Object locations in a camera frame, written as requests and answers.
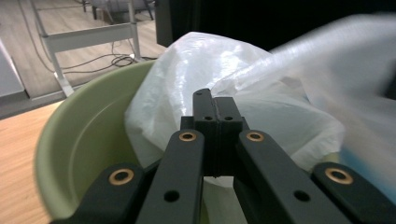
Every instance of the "wooden floor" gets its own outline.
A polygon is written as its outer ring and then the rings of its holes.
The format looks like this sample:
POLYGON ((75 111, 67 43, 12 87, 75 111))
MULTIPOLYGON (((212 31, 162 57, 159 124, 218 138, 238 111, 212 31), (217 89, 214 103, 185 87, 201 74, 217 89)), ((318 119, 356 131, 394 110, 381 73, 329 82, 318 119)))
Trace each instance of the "wooden floor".
MULTIPOLYGON (((41 55, 47 67, 53 70, 38 37, 33 10, 27 0, 20 1, 39 55, 41 55)), ((83 12, 78 0, 35 0, 35 4, 37 8, 40 8, 39 15, 48 34, 108 26, 105 22, 106 19, 103 19, 103 13, 98 13, 99 17, 102 15, 102 20, 99 18, 95 21, 91 7, 87 7, 87 12, 83 12)), ((0 1, 0 38, 17 66, 25 89, 32 98, 60 91, 61 88, 53 73, 48 71, 37 57, 22 15, 18 0, 0 1)), ((137 14, 136 17, 138 18, 137 29, 141 55, 157 58, 164 52, 165 48, 156 43, 155 21, 151 21, 148 16, 143 14, 137 14)), ((114 52, 133 53, 127 40, 114 43, 114 52)), ((61 67, 69 67, 111 53, 112 43, 107 43, 60 52, 57 54, 57 58, 61 67)), ((98 70, 109 66, 112 59, 114 59, 114 56, 104 57, 78 68, 64 69, 63 72, 98 70)), ((113 69, 117 69, 117 67, 113 66, 94 73, 70 73, 65 75, 72 86, 77 86, 113 69)))
POLYGON ((60 103, 0 120, 0 223, 50 223, 35 184, 38 137, 60 103))

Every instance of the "white plastic bag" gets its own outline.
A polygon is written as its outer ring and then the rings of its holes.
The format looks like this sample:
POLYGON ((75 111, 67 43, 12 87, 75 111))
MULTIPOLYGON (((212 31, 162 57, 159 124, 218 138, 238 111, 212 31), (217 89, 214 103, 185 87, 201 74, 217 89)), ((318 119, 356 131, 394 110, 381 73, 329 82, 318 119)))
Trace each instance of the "white plastic bag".
MULTIPOLYGON (((179 129, 181 116, 192 115, 192 93, 209 88, 215 96, 232 96, 250 128, 271 134, 305 170, 340 149, 344 128, 334 117, 338 118, 346 126, 345 152, 341 153, 344 162, 362 161, 364 169, 375 174, 385 171, 387 175, 377 179, 376 186, 384 189, 379 184, 383 183, 388 196, 392 196, 396 176, 388 167, 394 169, 395 162, 379 161, 384 157, 395 159, 391 149, 396 139, 392 113, 390 119, 385 119, 390 127, 388 147, 373 149, 370 146, 375 144, 363 145, 378 139, 384 143, 384 139, 373 138, 384 130, 381 125, 373 126, 376 129, 367 126, 369 123, 360 118, 364 114, 356 113, 361 101, 346 98, 355 78, 345 83, 337 74, 344 76, 345 69, 351 74, 361 72, 354 69, 361 66, 361 54, 351 52, 363 46, 388 40, 384 47, 389 48, 388 56, 391 51, 396 52, 393 49, 396 44, 389 44, 396 34, 395 24, 394 16, 350 17, 302 36, 272 54, 222 36, 200 33, 182 36, 153 65, 125 113, 125 126, 136 156, 143 166, 158 160, 170 135, 179 129), (360 140, 353 133, 369 134, 360 140), (374 156, 378 159, 372 160, 373 154, 379 154, 374 156)), ((378 50, 377 53, 382 53, 383 48, 378 50)), ((369 59, 373 57, 364 61, 364 71, 372 68, 369 59)), ((246 222, 231 183, 231 178, 205 178, 204 199, 211 223, 246 222)))

